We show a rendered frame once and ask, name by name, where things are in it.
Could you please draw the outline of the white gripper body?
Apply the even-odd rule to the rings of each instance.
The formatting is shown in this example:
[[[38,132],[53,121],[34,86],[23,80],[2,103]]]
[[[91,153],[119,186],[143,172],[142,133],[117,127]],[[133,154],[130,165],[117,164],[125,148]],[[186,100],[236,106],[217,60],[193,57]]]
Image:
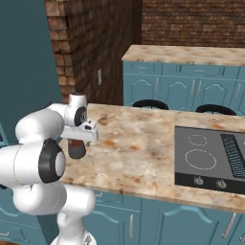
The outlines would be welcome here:
[[[78,140],[84,142],[95,142],[99,138],[97,128],[89,129],[88,127],[69,127],[66,126],[60,135],[62,139]]]

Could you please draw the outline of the blue drawer front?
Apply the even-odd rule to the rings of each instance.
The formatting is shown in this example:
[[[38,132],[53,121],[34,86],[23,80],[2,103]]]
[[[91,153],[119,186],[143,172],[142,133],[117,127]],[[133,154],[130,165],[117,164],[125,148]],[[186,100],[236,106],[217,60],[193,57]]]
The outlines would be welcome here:
[[[123,201],[123,197],[117,193],[96,190],[95,194],[98,203],[116,204]]]

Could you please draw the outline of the black round stool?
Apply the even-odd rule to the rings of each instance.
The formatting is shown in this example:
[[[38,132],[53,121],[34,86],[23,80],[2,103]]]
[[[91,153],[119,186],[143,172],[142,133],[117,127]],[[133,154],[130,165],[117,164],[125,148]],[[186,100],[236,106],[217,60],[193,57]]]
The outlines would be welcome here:
[[[159,100],[138,100],[133,107],[156,107],[157,109],[168,110],[168,106]]]
[[[222,105],[216,105],[216,104],[203,104],[196,108],[197,113],[205,113],[205,112],[212,112],[212,113],[219,113],[222,115],[230,115],[235,116],[236,113],[225,106]]]

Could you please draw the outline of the grey black hob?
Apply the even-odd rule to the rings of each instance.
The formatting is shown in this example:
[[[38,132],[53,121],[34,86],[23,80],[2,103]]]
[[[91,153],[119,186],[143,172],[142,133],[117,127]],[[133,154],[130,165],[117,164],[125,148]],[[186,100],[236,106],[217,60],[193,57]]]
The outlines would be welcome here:
[[[245,133],[176,126],[174,173],[175,185],[245,194]],[[195,185],[195,177],[204,184]]]

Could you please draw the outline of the blue arched cupboard door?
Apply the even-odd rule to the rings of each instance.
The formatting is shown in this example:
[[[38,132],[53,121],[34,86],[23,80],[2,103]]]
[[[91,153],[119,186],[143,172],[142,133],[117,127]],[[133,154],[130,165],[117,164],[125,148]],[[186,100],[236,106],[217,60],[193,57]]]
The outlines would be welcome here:
[[[130,214],[134,214],[132,240],[129,237]],[[140,245],[139,211],[97,205],[92,213],[84,218],[84,223],[98,245]]]
[[[232,212],[203,209],[156,200],[143,200],[142,245],[228,245],[235,222],[228,236],[222,234]]]

